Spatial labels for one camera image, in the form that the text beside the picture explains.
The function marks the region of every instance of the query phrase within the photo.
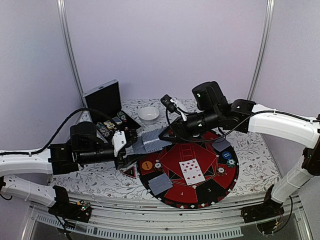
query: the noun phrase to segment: orange poker chip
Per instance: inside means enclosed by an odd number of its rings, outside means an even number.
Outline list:
[[[152,169],[153,164],[152,164],[152,162],[150,162],[150,161],[145,161],[145,162],[143,162],[143,163],[141,164],[141,167],[142,167],[143,170],[148,171],[148,170]]]

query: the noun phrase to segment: table surface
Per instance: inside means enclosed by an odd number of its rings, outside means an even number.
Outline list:
[[[194,112],[197,109],[194,100],[181,99],[180,101],[189,112]],[[160,110],[160,116],[153,125],[144,125],[138,118],[138,110],[147,106],[153,106]],[[123,100],[122,110],[138,122],[144,132],[168,125],[165,107],[158,99]],[[177,114],[171,114],[170,120],[173,121],[177,116]],[[80,122],[82,121],[90,121],[87,112],[82,114]],[[279,172],[260,134],[244,134],[234,131],[226,139],[233,146],[239,161],[238,181],[226,198],[262,193],[279,181]],[[132,148],[127,148],[127,154],[133,154]],[[76,194],[158,201],[148,193],[139,177],[134,179],[123,175],[120,170],[115,169],[113,162],[89,164],[78,172],[54,175],[50,185],[64,187],[70,193]]]

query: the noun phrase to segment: open black case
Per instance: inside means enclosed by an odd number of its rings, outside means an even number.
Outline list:
[[[137,130],[141,127],[122,110],[119,82],[116,79],[89,90],[83,94],[83,98],[87,108],[99,110],[111,118],[118,118],[121,122],[120,124],[118,121],[116,122],[119,124],[121,131],[126,129]],[[90,117],[94,124],[106,122],[106,119],[96,113],[90,113]]]

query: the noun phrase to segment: white wall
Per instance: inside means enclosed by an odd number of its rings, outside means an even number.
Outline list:
[[[271,108],[316,117],[320,113],[320,1],[277,0],[254,101]],[[267,136],[282,175],[303,147]],[[320,178],[300,191],[315,240],[320,239]]]
[[[215,80],[229,99],[247,96],[266,0],[68,0],[65,5],[84,91],[118,79],[123,99],[192,98],[192,88]]]
[[[0,149],[40,148],[81,106],[56,1],[0,1],[0,56]],[[74,122],[56,142],[66,140]],[[1,240],[21,238],[28,206],[23,199],[0,198]]]

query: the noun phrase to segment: blue poker chip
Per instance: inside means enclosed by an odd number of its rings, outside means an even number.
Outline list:
[[[232,158],[230,158],[228,161],[226,161],[226,165],[227,165],[229,168],[233,168],[233,167],[236,165],[236,161],[233,160]]]
[[[231,155],[230,152],[224,151],[224,152],[222,153],[222,157],[223,157],[224,159],[230,159],[230,158],[232,157],[232,155]]]

